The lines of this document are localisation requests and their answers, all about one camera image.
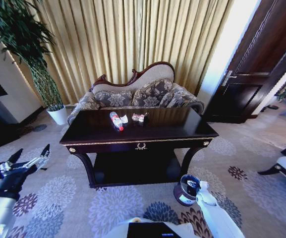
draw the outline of bamboo plant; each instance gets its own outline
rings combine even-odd
[[[56,86],[47,71],[44,54],[51,52],[45,44],[54,44],[53,34],[46,26],[34,19],[29,11],[36,7],[26,0],[0,0],[0,42],[6,51],[19,57],[29,66],[34,84],[47,110],[50,112],[63,108],[63,103]]]

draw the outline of coffee table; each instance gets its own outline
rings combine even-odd
[[[110,112],[127,115],[118,131]],[[148,113],[144,123],[132,115]],[[194,154],[218,134],[192,108],[80,111],[60,141],[80,158],[90,187],[177,182]],[[180,166],[174,148],[190,148]],[[87,153],[97,153],[92,165]]]

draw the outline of door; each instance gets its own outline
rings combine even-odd
[[[286,0],[261,0],[204,117],[242,123],[286,72]]]

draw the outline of brass drawer pull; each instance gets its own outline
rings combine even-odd
[[[140,146],[140,144],[141,144],[141,143],[138,143],[138,144],[137,144],[137,148],[135,148],[135,150],[147,150],[145,143],[143,143],[143,146],[142,146],[142,147]]]

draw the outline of beige curtain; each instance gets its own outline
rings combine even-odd
[[[46,57],[65,104],[76,103],[102,74],[125,83],[131,70],[168,61],[175,81],[201,84],[232,0],[43,0],[36,19],[56,37]]]

